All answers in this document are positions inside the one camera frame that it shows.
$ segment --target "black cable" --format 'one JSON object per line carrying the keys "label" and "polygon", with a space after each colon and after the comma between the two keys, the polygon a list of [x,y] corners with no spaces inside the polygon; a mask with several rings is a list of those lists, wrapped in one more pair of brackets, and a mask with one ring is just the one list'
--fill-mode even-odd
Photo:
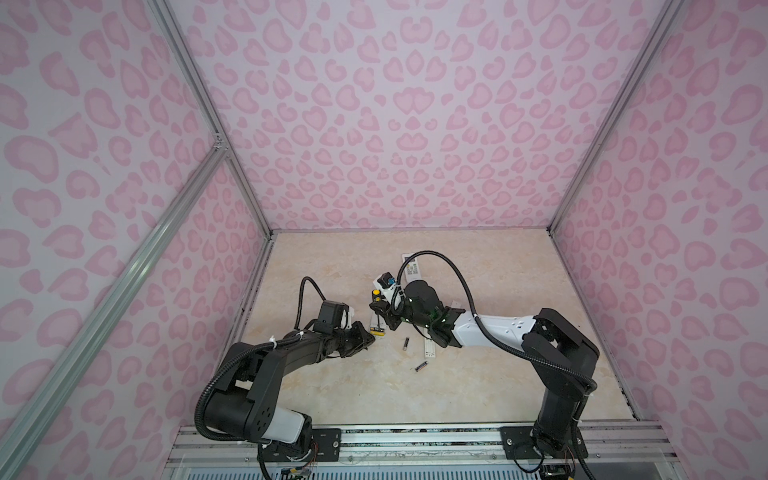
{"label": "black cable", "polygon": [[512,461],[523,472],[525,472],[525,473],[536,473],[541,468],[541,466],[544,464],[544,454],[543,453],[541,454],[541,458],[538,460],[538,465],[536,465],[536,467],[534,469],[526,470],[525,468],[522,468],[520,466],[520,464],[518,463],[518,457],[517,457],[518,448],[520,448],[522,446],[526,446],[526,445],[530,445],[531,447],[534,448],[534,450],[536,449],[536,445],[533,443],[533,440],[531,440],[530,442],[517,443],[517,444],[515,444],[515,446],[512,447]]}
{"label": "black cable", "polygon": [[317,283],[315,283],[315,280],[312,280],[312,278],[305,276],[301,279],[301,285],[299,286],[299,309],[296,312],[296,323],[293,324],[293,329],[298,330],[299,329],[299,321],[301,320],[301,304],[304,303],[304,284],[309,280],[309,282],[312,284],[312,286],[315,287],[315,290],[317,290],[317,294],[320,295],[320,298],[323,299],[323,302],[326,301],[326,296],[323,295],[323,292],[320,291],[320,287],[317,286]]}
{"label": "black cable", "polygon": [[422,333],[422,331],[421,331],[421,330],[419,330],[419,328],[416,326],[416,324],[415,324],[415,323],[411,323],[411,325],[413,325],[413,328],[415,328],[415,329],[416,329],[416,331],[417,331],[417,332],[419,332],[419,335],[423,336],[423,337],[424,337],[424,338],[426,338],[427,340],[431,340],[431,338],[429,338],[427,335],[424,335],[424,334]]}
{"label": "black cable", "polygon": [[584,459],[584,456],[581,454],[581,449],[578,448],[578,420],[576,419],[571,425],[571,442],[573,443],[574,450],[576,451],[576,458],[578,458],[578,462],[579,462],[579,465],[581,465],[581,469],[584,470],[584,473],[587,474],[587,477],[589,477],[589,480],[597,480],[592,474],[592,471],[587,466],[587,461],[586,459]]}
{"label": "black cable", "polygon": [[400,267],[399,272],[397,273],[397,283],[395,287],[395,292],[392,298],[396,297],[398,292],[400,291],[400,280],[402,279],[402,274],[406,269],[406,266],[413,261],[416,257],[420,257],[421,255],[434,255],[435,257],[442,258],[452,269],[453,273],[456,274],[458,277],[458,281],[461,282],[462,287],[464,288],[464,293],[467,296],[467,301],[469,302],[469,311],[472,312],[472,316],[475,317],[475,321],[478,324],[478,327],[480,328],[480,331],[485,336],[485,338],[488,339],[491,343],[496,345],[498,348],[504,350],[507,353],[511,353],[514,356],[517,356],[521,359],[528,360],[531,363],[535,363],[537,365],[546,367],[548,369],[564,373],[566,375],[574,377],[576,380],[579,380],[583,386],[586,388],[585,395],[589,395],[594,390],[597,389],[598,384],[590,377],[584,375],[580,372],[575,372],[574,370],[568,369],[566,367],[563,367],[561,365],[558,365],[557,363],[550,362],[548,360],[539,358],[537,356],[533,356],[530,353],[522,352],[520,350],[514,349],[507,345],[506,343],[503,343],[502,341],[498,340],[496,337],[491,335],[491,333],[488,331],[488,329],[485,328],[485,325],[483,325],[482,321],[480,320],[480,316],[477,314],[477,310],[475,309],[475,301],[472,299],[472,292],[469,291],[469,285],[467,285],[466,280],[464,280],[464,276],[462,273],[458,270],[456,265],[440,252],[435,252],[434,250],[422,250],[420,252],[416,252],[410,257],[406,258],[406,261],[403,262],[403,264]]}
{"label": "black cable", "polygon": [[263,450],[264,445],[259,444],[256,446],[256,460],[259,461],[259,468],[261,468],[261,475],[264,477],[264,480],[272,480],[272,475],[270,475],[270,471],[266,469],[266,463],[264,463]]}
{"label": "black cable", "polygon": [[275,349],[278,346],[291,345],[293,343],[298,342],[300,339],[301,339],[300,335],[295,335],[287,339],[277,340],[276,344],[272,342],[260,343],[259,345],[252,346],[248,350],[244,350],[238,353],[237,355],[232,357],[232,359],[230,359],[229,362],[223,364],[217,370],[216,375],[214,375],[214,377],[208,382],[208,384],[205,385],[203,392],[200,394],[200,398],[197,400],[197,405],[195,406],[195,410],[194,410],[194,426],[197,432],[200,433],[206,439],[215,440],[218,442],[231,442],[234,440],[244,440],[241,437],[230,435],[229,433],[214,432],[213,430],[209,429],[207,425],[205,425],[205,408],[208,407],[208,402],[210,401],[210,397],[214,393],[214,386],[221,379],[221,377],[224,376],[225,373],[229,372],[233,368],[238,367],[240,365],[240,362],[242,362],[249,356],[255,355],[256,353],[264,350]]}

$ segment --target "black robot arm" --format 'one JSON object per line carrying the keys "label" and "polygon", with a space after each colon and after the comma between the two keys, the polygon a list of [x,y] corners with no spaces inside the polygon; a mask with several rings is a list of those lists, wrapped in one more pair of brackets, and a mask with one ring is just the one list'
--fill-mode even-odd
{"label": "black robot arm", "polygon": [[[197,431],[213,440],[275,441],[279,452],[301,458],[309,450],[312,419],[277,406],[283,377],[333,353],[348,357],[373,343],[375,337],[360,322],[347,326],[348,318],[347,305],[326,300],[311,330],[294,330],[259,346],[232,345],[197,403]],[[245,389],[237,381],[252,384]]]}

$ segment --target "mounting plate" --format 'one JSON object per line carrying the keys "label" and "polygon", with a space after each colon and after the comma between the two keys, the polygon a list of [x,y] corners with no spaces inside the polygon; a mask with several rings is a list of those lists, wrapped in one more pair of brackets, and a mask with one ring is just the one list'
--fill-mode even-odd
{"label": "mounting plate", "polygon": [[[501,427],[499,431],[502,434],[502,446],[504,447],[507,460],[512,460],[513,457],[517,460],[539,460],[541,458],[541,455],[531,445],[531,427]],[[577,447],[581,450],[584,458],[587,458],[589,452],[587,451],[584,439],[581,437],[581,432],[578,432],[578,439],[581,440],[581,443]],[[573,449],[570,439],[568,440],[568,445]],[[565,454],[558,455],[556,458],[565,458]]]}
{"label": "mounting plate", "polygon": [[[318,462],[338,462],[341,445],[341,429],[312,429],[312,441],[317,444]],[[264,449],[265,462],[292,462],[283,453],[276,451],[277,444],[272,442]]]}

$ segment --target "metal rail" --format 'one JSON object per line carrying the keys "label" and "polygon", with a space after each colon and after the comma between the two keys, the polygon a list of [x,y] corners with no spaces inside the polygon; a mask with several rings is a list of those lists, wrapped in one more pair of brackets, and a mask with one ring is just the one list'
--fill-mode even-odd
{"label": "metal rail", "polygon": [[0,478],[15,478],[24,468],[226,155],[215,146],[208,153],[3,435]]}
{"label": "metal rail", "polygon": [[181,72],[184,74],[184,78],[187,79],[187,83],[192,89],[192,94],[200,105],[200,111],[205,117],[211,133],[223,143],[224,148],[232,150],[232,154],[230,155],[230,158],[227,159],[227,163],[233,171],[237,186],[240,188],[240,191],[246,199],[246,204],[250,208],[253,216],[258,220],[259,228],[262,230],[263,235],[266,238],[269,238],[272,231],[270,230],[270,226],[259,206],[256,192],[253,191],[253,186],[248,181],[243,165],[240,163],[236,152],[234,152],[234,149],[231,147],[232,142],[227,136],[227,131],[224,128],[221,117],[205,87],[203,75],[200,73],[194,58],[192,57],[189,46],[184,38],[184,33],[174,14],[174,10],[170,7],[167,0],[147,0],[147,4],[154,14],[154,17],[157,19],[157,25],[163,32],[163,36],[168,42],[168,45],[181,68]]}

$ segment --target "aluminum frame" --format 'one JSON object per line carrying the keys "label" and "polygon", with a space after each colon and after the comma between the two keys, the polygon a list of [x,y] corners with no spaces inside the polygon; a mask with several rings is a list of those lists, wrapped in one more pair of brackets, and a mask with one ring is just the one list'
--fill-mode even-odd
{"label": "aluminum frame", "polygon": [[552,232],[552,234],[556,234],[560,229],[563,219],[568,215],[568,211],[575,202],[576,196],[584,185],[584,182],[587,180],[587,175],[600,159],[600,155],[607,139],[616,129],[616,126],[624,115],[624,112],[627,110],[632,97],[634,97],[634,94],[637,92],[637,89],[645,78],[646,73],[648,73],[654,60],[656,60],[660,54],[673,27],[680,19],[680,12],[683,10],[686,3],[687,0],[667,0],[661,8],[661,13],[656,18],[654,25],[650,29],[650,33],[645,39],[645,43],[643,43],[640,52],[634,59],[634,62],[627,73],[626,80],[624,80],[621,89],[616,95],[611,107],[608,109],[605,120],[587,149],[587,152],[584,155],[584,160],[581,162],[581,165],[579,165],[578,170],[576,170],[573,180],[565,190],[562,202],[560,202],[558,209],[554,212],[552,222],[550,222],[548,227],[548,230]]}
{"label": "aluminum frame", "polygon": [[157,225],[138,247],[131,262],[85,320],[72,343],[59,356],[45,381],[2,437],[0,478],[15,478],[37,448],[48,427],[69,400],[80,379],[128,310],[152,268],[162,257],[219,166],[230,154],[214,145]]}
{"label": "aluminum frame", "polygon": [[[342,430],[338,462],[322,466],[393,465],[504,465],[499,428],[527,426],[514,423],[438,423],[395,425],[317,425]],[[590,463],[649,462],[676,464],[680,459],[659,422],[585,420],[581,434]],[[182,427],[166,464],[164,478],[195,468],[254,466],[257,444],[213,442],[194,427]],[[561,463],[545,460],[545,464]],[[276,463],[273,466],[288,466]]]}
{"label": "aluminum frame", "polygon": [[272,230],[261,210],[253,185],[248,181],[248,176],[243,169],[243,165],[237,157],[237,152],[232,148],[232,142],[227,135],[227,130],[224,128],[221,117],[216,110],[216,106],[208,93],[205,81],[203,80],[203,75],[197,68],[197,64],[187,45],[184,33],[174,14],[174,10],[168,4],[167,0],[146,1],[157,20],[157,26],[160,27],[160,30],[163,32],[163,36],[168,42],[168,45],[184,74],[184,78],[192,89],[192,94],[200,105],[200,111],[205,117],[211,133],[214,134],[217,141],[223,145],[223,148],[231,150],[231,155],[227,159],[227,163],[230,165],[230,169],[235,176],[237,186],[240,188],[243,197],[246,199],[246,204],[250,208],[253,216],[258,220],[259,228],[262,230],[263,235],[266,238],[269,238],[272,235]]}

